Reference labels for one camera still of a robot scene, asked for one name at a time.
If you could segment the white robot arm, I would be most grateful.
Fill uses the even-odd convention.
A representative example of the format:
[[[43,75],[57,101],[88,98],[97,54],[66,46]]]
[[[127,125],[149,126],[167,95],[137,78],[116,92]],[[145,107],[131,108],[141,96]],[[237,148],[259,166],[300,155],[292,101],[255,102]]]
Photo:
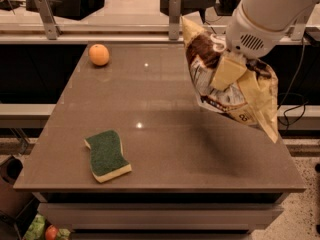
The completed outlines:
[[[320,0],[241,0],[226,28],[228,51],[221,55],[210,86],[223,91],[246,70],[270,79],[259,59],[267,55],[300,20],[308,20]]]

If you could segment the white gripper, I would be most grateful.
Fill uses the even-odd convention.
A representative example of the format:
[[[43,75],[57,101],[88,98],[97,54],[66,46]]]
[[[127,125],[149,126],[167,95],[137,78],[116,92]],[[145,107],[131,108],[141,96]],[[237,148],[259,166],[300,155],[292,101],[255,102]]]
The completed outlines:
[[[247,58],[263,57],[284,35],[284,31],[267,30],[256,25],[248,18],[243,8],[238,6],[226,28],[226,45],[230,51],[236,53],[221,55],[210,86],[224,91],[246,72],[247,59],[243,55]]]

